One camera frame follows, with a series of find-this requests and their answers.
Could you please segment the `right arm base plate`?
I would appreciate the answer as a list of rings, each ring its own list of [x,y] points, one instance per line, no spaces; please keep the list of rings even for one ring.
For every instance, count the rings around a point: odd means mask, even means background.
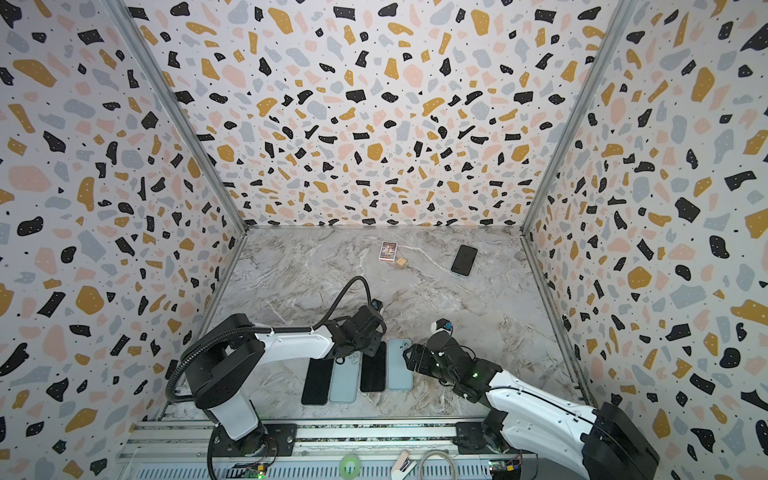
[[[457,422],[453,444],[461,455],[495,454],[495,432],[484,422]]]

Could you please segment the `mint phone case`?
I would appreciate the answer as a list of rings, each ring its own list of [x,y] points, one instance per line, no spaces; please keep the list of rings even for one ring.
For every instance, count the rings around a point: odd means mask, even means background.
[[[359,388],[360,371],[360,352],[354,352],[343,360],[335,360],[328,400],[331,403],[354,403]]]

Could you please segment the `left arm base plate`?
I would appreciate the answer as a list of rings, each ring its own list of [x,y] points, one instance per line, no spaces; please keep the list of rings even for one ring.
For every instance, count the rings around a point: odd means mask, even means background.
[[[212,458],[277,458],[293,453],[297,438],[296,423],[262,423],[256,430],[239,440],[232,440],[223,426],[212,431],[208,456]]]

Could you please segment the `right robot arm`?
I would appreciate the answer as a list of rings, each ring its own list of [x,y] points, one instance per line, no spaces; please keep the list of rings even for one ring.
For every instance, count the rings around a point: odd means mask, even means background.
[[[486,444],[535,453],[585,479],[652,479],[659,455],[618,406],[571,402],[479,358],[441,330],[403,353],[406,368],[437,379],[458,397],[489,409]]]

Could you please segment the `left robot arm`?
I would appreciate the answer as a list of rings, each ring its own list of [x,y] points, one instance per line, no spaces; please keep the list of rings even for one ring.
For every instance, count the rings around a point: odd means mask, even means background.
[[[256,367],[277,361],[334,361],[356,352],[373,355],[386,332],[382,304],[373,300],[352,316],[316,326],[257,326],[233,314],[182,355],[166,387],[170,402],[191,401],[219,428],[220,436],[255,446],[266,435],[245,383]]]

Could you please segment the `purple phone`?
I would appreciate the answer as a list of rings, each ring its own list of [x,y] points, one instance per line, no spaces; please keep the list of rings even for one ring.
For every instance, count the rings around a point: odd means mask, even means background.
[[[360,377],[360,391],[380,393],[386,387],[387,345],[381,342],[373,356],[363,355]]]

